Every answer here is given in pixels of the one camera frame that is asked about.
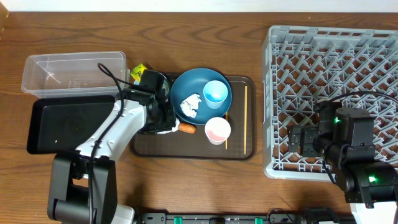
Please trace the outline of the yellow snack wrapper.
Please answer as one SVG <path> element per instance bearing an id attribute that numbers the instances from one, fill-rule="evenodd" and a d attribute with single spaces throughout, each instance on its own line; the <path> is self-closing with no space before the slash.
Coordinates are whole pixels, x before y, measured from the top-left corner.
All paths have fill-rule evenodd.
<path id="1" fill-rule="evenodd" d="M 147 67 L 140 63 L 131 70 L 130 75 L 135 81 L 140 82 L 145 70 L 147 70 Z"/>

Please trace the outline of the pink cup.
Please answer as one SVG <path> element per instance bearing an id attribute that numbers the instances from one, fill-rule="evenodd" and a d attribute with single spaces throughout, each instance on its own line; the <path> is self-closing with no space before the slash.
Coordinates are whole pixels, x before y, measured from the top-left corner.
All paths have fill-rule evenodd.
<path id="1" fill-rule="evenodd" d="M 225 119 L 221 117 L 211 118 L 209 121 L 207 121 L 205 124 L 205 134 L 209 142 L 214 145 L 220 145 L 224 143 L 226 139 L 226 125 L 228 124 L 226 123 Z"/>

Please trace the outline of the light blue cup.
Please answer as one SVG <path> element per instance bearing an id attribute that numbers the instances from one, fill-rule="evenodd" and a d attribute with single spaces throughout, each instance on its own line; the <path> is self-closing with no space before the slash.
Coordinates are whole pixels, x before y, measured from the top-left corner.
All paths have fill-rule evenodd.
<path id="1" fill-rule="evenodd" d="M 204 86 L 203 96 L 209 108 L 218 109 L 228 96 L 228 88 L 223 82 L 213 80 Z"/>

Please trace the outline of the white tissue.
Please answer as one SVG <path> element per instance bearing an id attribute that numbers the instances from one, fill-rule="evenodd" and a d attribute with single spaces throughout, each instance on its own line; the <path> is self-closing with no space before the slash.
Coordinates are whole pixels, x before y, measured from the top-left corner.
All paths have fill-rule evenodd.
<path id="1" fill-rule="evenodd" d="M 175 122 L 175 126 L 171 130 L 161 131 L 161 132 L 158 132 L 158 134 L 167 134 L 167 133 L 176 132 L 176 131 L 178 131 L 179 124 L 180 124 L 180 121 L 177 119 L 176 122 Z"/>
<path id="2" fill-rule="evenodd" d="M 194 93 L 181 102 L 180 108 L 185 116 L 190 118 L 196 118 L 197 109 L 199 109 L 200 103 L 200 95 Z"/>

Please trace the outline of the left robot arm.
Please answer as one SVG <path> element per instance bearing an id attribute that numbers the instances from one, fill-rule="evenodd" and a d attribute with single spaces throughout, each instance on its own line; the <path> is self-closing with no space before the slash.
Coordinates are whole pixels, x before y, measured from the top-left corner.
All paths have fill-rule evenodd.
<path id="1" fill-rule="evenodd" d="M 133 223 L 135 211 L 118 202 L 116 163 L 138 133 L 175 125 L 168 90 L 124 89 L 101 126 L 73 151 L 55 155 L 47 215 L 61 223 Z"/>

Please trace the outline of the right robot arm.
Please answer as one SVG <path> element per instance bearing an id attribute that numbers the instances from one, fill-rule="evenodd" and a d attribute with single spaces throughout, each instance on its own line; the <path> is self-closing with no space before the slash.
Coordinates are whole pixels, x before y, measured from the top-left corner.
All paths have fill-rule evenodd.
<path id="1" fill-rule="evenodd" d="M 397 172 L 375 159 L 374 120 L 339 101 L 315 105 L 315 126 L 289 126 L 289 151 L 322 157 L 327 175 L 345 194 L 356 223 L 397 223 Z"/>

